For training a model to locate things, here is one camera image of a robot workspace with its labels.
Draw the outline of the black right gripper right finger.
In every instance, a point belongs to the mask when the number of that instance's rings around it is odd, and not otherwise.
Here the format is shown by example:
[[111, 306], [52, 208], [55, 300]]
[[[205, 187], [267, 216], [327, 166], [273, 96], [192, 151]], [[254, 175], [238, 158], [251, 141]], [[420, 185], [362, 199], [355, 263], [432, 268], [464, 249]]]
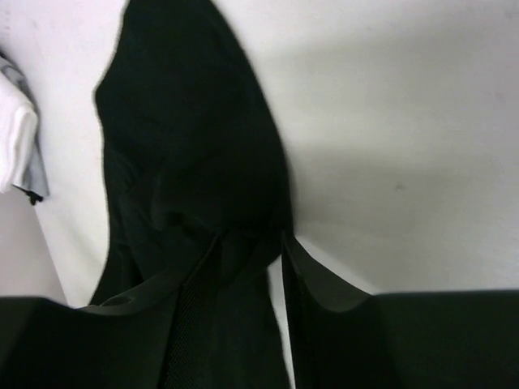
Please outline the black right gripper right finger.
[[298, 388], [515, 388], [516, 291], [371, 295], [282, 246]]

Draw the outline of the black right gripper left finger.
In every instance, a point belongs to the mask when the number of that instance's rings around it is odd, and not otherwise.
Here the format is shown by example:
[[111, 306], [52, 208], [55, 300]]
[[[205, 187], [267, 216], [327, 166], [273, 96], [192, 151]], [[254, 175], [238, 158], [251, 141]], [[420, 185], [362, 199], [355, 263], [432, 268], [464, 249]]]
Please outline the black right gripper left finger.
[[2, 387], [202, 387], [220, 274], [215, 237], [188, 276], [170, 268], [98, 306], [4, 297]]

